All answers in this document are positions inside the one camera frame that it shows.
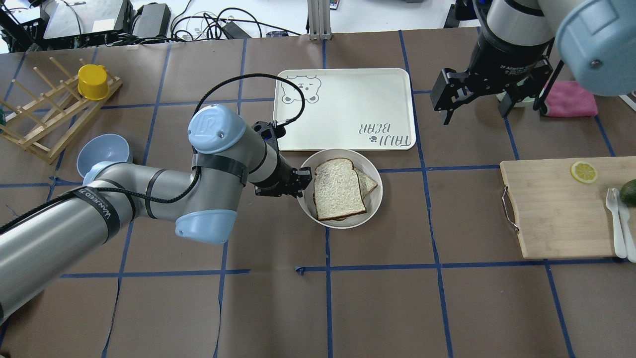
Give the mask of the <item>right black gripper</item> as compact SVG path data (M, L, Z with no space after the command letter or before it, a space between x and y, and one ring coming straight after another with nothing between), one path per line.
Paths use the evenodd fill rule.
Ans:
M525 47L479 35L467 71L440 71L431 91L433 109L448 125L460 106L475 99L475 93L504 90L499 113L508 116L515 104L527 97L536 99L554 72L550 64L537 64L546 48L547 43Z

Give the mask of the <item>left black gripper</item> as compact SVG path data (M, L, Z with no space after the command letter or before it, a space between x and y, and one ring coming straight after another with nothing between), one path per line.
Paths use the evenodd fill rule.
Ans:
M264 197L282 197L283 195L304 197L304 191L313 179L312 168L310 166L294 168L280 154L278 138L284 136L284 127L274 127L273 124L257 121L252 125L252 129L263 138L265 147L261 163L252 170L251 174L255 175L260 170L268 174L261 181L251 180L255 194Z

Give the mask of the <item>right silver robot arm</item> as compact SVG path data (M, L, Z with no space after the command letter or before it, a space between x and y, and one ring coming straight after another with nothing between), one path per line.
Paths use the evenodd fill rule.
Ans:
M443 68L431 103L444 125L481 96L504 93L501 116L527 97L545 101L564 66L595 95L635 91L633 0L475 0L481 32L463 72Z

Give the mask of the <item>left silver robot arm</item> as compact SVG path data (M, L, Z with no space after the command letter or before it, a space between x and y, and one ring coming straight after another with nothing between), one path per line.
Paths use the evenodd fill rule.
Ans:
M222 245L248 183L257 195L301 197L312 172L279 153L279 129L247 125L221 104L206 106L188 125L191 172L100 162L82 186L2 226L1 321L138 217L170 221L179 237Z

